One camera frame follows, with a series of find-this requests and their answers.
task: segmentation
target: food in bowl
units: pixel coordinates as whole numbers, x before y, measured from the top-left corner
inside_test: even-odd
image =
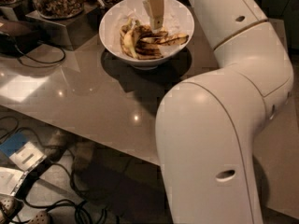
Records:
[[[129,18],[132,18],[133,22],[139,20],[141,24],[150,24],[149,15],[142,6],[143,1],[122,0],[110,8],[101,20],[99,36],[105,49],[122,62],[130,64],[136,69],[150,70],[167,62],[190,43],[195,23],[192,13],[185,5],[178,0],[164,0],[164,29],[169,36],[186,33],[189,36],[188,41],[179,46],[159,45],[160,52],[163,55],[163,58],[160,59],[141,60],[130,57],[121,50],[120,29],[128,22]]]
[[[179,46],[189,39],[184,33],[169,35],[165,29],[153,33],[149,25],[132,18],[120,28],[120,34],[122,53],[138,60],[163,58],[160,46]]]

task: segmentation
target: table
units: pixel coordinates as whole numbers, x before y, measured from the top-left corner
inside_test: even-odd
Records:
[[[42,45],[28,55],[54,61],[61,53]],[[95,35],[75,51],[66,51],[66,59],[55,68],[22,66],[17,59],[1,56],[0,104],[159,165],[155,145],[159,103],[181,80],[217,68],[198,21],[187,48],[150,71],[116,59]]]

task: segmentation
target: black cable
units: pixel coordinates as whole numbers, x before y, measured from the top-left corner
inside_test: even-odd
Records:
[[[20,133],[20,132],[23,132],[23,131],[29,131],[31,133],[33,133],[37,139],[37,142],[39,143],[39,145],[41,145],[42,147],[44,146],[38,136],[38,134],[31,128],[29,127],[20,127],[19,129],[16,130],[16,133]]]
[[[16,122],[15,126],[10,131],[7,131],[5,134],[0,136],[0,140],[4,139],[3,142],[5,142],[12,134],[14,134],[16,132],[16,130],[19,127],[19,121],[17,118],[15,118],[13,116],[4,116],[4,117],[0,118],[0,121],[3,119],[13,119]]]
[[[290,3],[290,1],[291,1],[291,0],[288,0],[287,3],[286,3],[286,5],[285,5],[284,8],[282,9],[282,12],[281,12],[281,14],[280,14],[280,18],[283,16],[283,14],[284,14],[284,12],[285,12],[285,10],[286,10],[288,4]]]
[[[25,223],[29,222],[29,220],[28,220],[28,221],[14,221],[14,220],[12,220],[12,219],[6,214],[6,212],[5,212],[5,210],[3,209],[3,206],[2,206],[2,205],[0,205],[0,213],[2,214],[2,217],[4,217],[5,220],[8,220],[8,221],[9,221],[9,223],[25,224]]]
[[[102,209],[101,217],[95,222],[95,224],[104,224],[107,220],[107,210]]]
[[[14,46],[14,47],[15,47],[15,49],[19,52],[19,54],[23,55],[24,57],[27,57],[28,59],[30,59],[30,60],[32,60],[32,61],[34,61],[34,62],[36,62],[36,63],[51,64],[51,65],[43,65],[43,66],[34,66],[34,65],[30,65],[30,64],[25,64],[25,63],[19,58],[18,60],[19,60],[19,62],[20,62],[22,65],[24,65],[24,66],[28,66],[28,67],[31,67],[31,68],[49,68],[49,67],[55,67],[55,66],[59,65],[60,62],[63,61],[63,60],[65,59],[65,56],[66,56],[66,55],[65,55],[65,51],[64,51],[62,48],[60,48],[60,47],[58,47],[58,46],[55,46],[55,45],[53,45],[53,44],[50,44],[50,43],[42,42],[42,41],[40,41],[39,43],[41,43],[41,44],[46,44],[46,45],[55,47],[56,49],[59,49],[59,50],[63,53],[63,57],[60,58],[60,59],[58,59],[58,60],[56,60],[56,61],[53,61],[53,62],[43,62],[43,61],[39,61],[39,60],[37,60],[37,59],[35,59],[35,58],[33,58],[33,57],[31,57],[31,56],[28,56],[28,55],[26,55],[25,53],[23,53],[23,52],[20,50],[20,48],[19,48],[17,42],[15,42],[15,46]]]
[[[75,209],[75,221],[78,224],[85,224],[90,223],[93,224],[93,220],[91,215],[88,213],[88,211],[83,207],[84,204],[87,203],[87,201],[82,201],[79,204],[75,204],[73,201],[69,199],[61,199],[51,205],[33,205],[28,203],[26,199],[23,200],[26,205],[29,207],[35,208],[35,209],[45,209],[46,212],[49,212],[53,209],[59,208],[59,207],[73,207]]]

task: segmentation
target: power cord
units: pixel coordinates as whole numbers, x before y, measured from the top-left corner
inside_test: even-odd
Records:
[[[5,134],[3,134],[3,135],[0,136],[1,144],[3,142],[5,142],[12,134],[14,134],[17,131],[18,127],[19,127],[19,121],[18,121],[17,118],[15,118],[13,116],[4,116],[4,117],[0,118],[0,121],[2,121],[4,119],[12,119],[12,120],[14,120],[15,121],[15,125],[14,125],[14,127],[10,131],[8,131],[7,129],[1,128],[2,131],[6,131]]]
[[[291,0],[288,0],[287,3],[285,4],[284,8],[282,9],[282,12],[280,14],[280,18],[284,15],[284,12],[286,11],[286,8],[288,6],[288,4],[291,2]]]
[[[37,59],[35,59],[35,58],[33,58],[33,57],[31,57],[31,56],[28,56],[28,55],[26,55],[25,53],[23,53],[23,52],[20,50],[20,48],[19,48],[17,42],[15,42],[14,47],[15,47],[15,49],[19,52],[19,54],[23,55],[24,57],[27,57],[28,59],[30,59],[30,60],[32,60],[32,61],[34,61],[34,62],[36,62],[36,63],[50,64],[50,65],[43,65],[43,66],[34,66],[34,65],[30,65],[30,64],[25,64],[20,58],[18,58],[19,62],[20,62],[22,65],[27,66],[27,67],[31,67],[31,68],[48,68],[48,67],[55,67],[55,66],[59,65],[60,62],[62,62],[62,61],[65,59],[65,56],[66,56],[66,55],[65,55],[65,51],[64,51],[62,48],[60,48],[60,47],[58,47],[58,46],[55,46],[55,45],[53,45],[53,44],[50,44],[50,43],[45,43],[45,42],[43,42],[43,41],[39,41],[38,43],[39,43],[39,44],[49,45],[49,46],[55,47],[56,49],[59,49],[59,50],[62,52],[62,54],[63,54],[62,58],[60,58],[60,59],[58,59],[58,60],[56,60],[56,61],[53,61],[53,62],[43,62],[43,61],[39,61],[39,60],[37,60]]]
[[[23,202],[29,206],[32,207],[34,209],[45,209],[46,212],[49,212],[55,208],[59,208],[59,207],[73,207],[75,209],[75,221],[76,224],[93,224],[93,220],[91,215],[88,213],[88,211],[84,208],[84,205],[87,203],[87,201],[82,201],[79,204],[75,204],[73,201],[68,200],[68,199],[61,199],[51,205],[32,205],[30,203],[27,202],[27,200],[23,200]],[[0,211],[3,215],[3,217],[5,217],[10,223],[15,223],[15,224],[25,224],[28,223],[30,220],[25,220],[25,221],[15,221],[12,220],[11,218],[9,218],[7,216],[7,214],[5,213],[5,211],[3,210],[3,208],[0,208]]]

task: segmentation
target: floor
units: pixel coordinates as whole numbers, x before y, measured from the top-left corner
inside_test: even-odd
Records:
[[[292,54],[291,59],[295,73],[293,97],[299,121],[299,55]],[[7,129],[15,125],[14,119],[3,120],[4,116],[15,117],[18,127],[38,146],[46,144],[57,131],[3,107],[0,108],[0,128],[4,123]],[[159,167],[98,145],[85,172],[69,176],[74,159],[79,157],[77,154],[88,154],[88,151],[79,144],[71,146],[57,164],[37,179],[26,195],[27,202],[44,206],[61,199],[72,200],[75,204],[88,200],[84,208],[90,213],[93,223],[97,223],[100,217],[106,217],[106,223],[172,223]],[[6,159],[0,157],[0,165],[5,163]],[[29,220],[39,210],[26,204],[15,220]],[[59,207],[50,214],[55,224],[75,223],[74,208]],[[267,208],[263,208],[263,220],[264,224],[299,224],[299,220]]]

